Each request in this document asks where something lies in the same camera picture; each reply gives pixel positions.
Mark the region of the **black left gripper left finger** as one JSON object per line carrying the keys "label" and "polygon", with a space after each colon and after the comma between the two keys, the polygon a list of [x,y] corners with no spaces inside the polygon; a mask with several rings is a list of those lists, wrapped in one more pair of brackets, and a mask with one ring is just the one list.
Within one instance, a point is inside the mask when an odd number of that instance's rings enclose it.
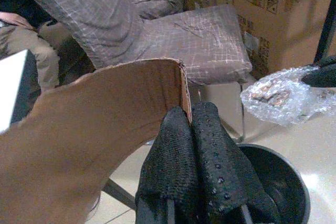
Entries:
{"label": "black left gripper left finger", "polygon": [[192,108],[192,120],[173,107],[162,119],[159,133],[140,174],[135,197],[136,223],[207,223],[200,159],[196,149],[198,123],[206,114]]}

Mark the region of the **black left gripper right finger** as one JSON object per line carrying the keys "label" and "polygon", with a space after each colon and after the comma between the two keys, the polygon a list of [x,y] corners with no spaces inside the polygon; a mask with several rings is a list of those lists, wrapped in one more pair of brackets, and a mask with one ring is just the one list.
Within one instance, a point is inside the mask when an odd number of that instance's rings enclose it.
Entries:
{"label": "black left gripper right finger", "polygon": [[275,202],[265,192],[250,160],[221,123],[211,102],[192,106],[192,129],[204,190],[207,223],[280,223]]}

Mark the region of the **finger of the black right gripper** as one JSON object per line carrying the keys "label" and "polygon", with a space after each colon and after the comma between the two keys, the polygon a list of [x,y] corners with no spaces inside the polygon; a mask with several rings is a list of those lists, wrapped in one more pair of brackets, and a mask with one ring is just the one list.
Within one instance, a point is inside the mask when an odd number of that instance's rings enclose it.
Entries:
{"label": "finger of the black right gripper", "polygon": [[320,67],[336,64],[336,55],[323,57],[318,61]]}
{"label": "finger of the black right gripper", "polygon": [[315,70],[302,78],[302,82],[315,88],[335,88],[335,64]]}

